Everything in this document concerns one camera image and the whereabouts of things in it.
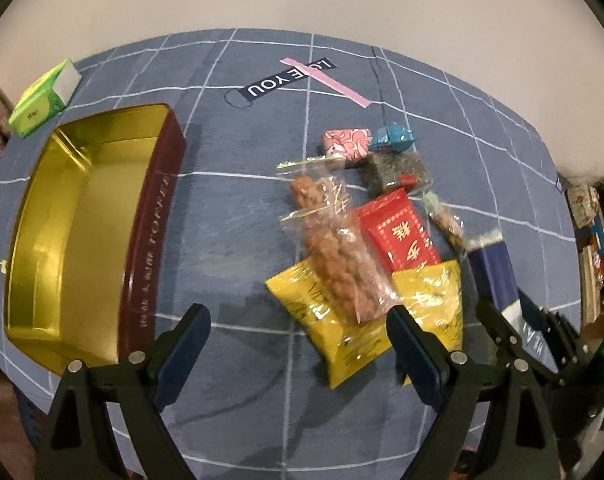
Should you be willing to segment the clear bag of fried twists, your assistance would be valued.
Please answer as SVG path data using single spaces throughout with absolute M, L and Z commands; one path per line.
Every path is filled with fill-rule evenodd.
M 280 225 L 300 242 L 342 318 L 363 325 L 383 318 L 400 297 L 365 240 L 344 173 L 339 156 L 278 164 L 296 204 Z

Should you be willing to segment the dark sesame snack bar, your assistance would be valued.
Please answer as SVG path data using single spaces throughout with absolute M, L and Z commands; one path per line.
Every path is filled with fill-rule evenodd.
M 400 188 L 419 194 L 430 188 L 432 179 L 417 152 L 372 153 L 360 164 L 360 178 L 371 198 Z

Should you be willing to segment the teal wrapped candy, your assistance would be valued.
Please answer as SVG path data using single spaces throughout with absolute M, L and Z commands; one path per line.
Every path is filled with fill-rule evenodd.
M 379 128 L 370 138 L 368 151 L 371 153 L 401 153 L 409 150 L 416 139 L 413 131 L 399 124 Z

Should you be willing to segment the cluttered side shelf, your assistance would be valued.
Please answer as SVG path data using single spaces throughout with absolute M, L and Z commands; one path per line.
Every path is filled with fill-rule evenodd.
M 581 281 L 581 328 L 587 342 L 604 339 L 604 179 L 567 178 L 560 174 L 578 246 Z

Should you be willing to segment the yellow snack packet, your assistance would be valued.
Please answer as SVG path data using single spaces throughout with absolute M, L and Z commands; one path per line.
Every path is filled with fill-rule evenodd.
M 391 348 L 384 319 L 378 318 L 364 325 L 348 321 L 308 260 L 269 278 L 265 286 L 302 325 L 325 360 L 331 389 Z
M 394 272 L 392 283 L 425 332 L 448 351 L 462 350 L 462 276 L 456 260 Z

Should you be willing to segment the navy blue snack packet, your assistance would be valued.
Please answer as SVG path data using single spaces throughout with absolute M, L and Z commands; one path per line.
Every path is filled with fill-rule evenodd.
M 523 348 L 531 356 L 556 372 L 556 364 L 543 335 L 542 313 L 546 308 L 518 287 L 502 232 L 495 229 L 470 238 L 466 249 L 479 297 L 492 302 L 497 312 L 522 338 Z

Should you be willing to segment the green tissue pack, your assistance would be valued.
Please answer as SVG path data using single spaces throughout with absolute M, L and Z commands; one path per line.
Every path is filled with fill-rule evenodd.
M 70 58 L 40 76 L 22 93 L 11 112 L 8 122 L 12 132 L 25 138 L 64 110 L 81 79 Z

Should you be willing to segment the pink floral candy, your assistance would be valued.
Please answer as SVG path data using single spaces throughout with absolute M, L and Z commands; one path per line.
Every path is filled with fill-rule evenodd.
M 350 162 L 366 157 L 372 134 L 368 129 L 327 130 L 323 147 L 327 156 L 339 156 Z

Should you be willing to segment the small clear nut packet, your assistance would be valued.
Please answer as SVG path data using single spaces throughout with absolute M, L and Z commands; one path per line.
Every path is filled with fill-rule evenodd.
M 422 196 L 422 206 L 431 221 L 436 225 L 456 252 L 465 252 L 465 232 L 462 222 L 451 209 L 444 205 L 435 192 L 429 191 Z

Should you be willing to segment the blue checked tablecloth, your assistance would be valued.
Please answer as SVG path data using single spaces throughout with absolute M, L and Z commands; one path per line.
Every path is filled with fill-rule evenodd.
M 160 36 L 78 61 L 70 122 L 165 102 L 187 148 L 166 230 L 157 330 L 195 302 L 211 336 L 164 412 L 201 479 L 396 479 L 433 412 L 387 352 L 338 388 L 266 289 L 296 261 L 276 168 L 329 129 L 413 129 L 439 198 L 467 231 L 500 230 L 519 286 L 580 319 L 578 253 L 557 171 L 534 128 L 442 70 L 367 44 L 264 29 Z

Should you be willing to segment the gold and maroon toffee tin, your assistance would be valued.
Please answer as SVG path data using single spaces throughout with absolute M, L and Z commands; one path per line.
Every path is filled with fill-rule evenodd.
M 151 103 L 67 122 L 47 139 L 14 226 L 7 339 L 62 374 L 110 365 L 156 330 L 168 214 L 186 141 L 172 107 Z

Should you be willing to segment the red snack packet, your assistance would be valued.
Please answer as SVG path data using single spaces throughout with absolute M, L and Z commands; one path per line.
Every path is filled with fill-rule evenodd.
M 356 213 L 368 242 L 390 274 L 441 262 L 404 190 L 398 188 L 371 200 Z

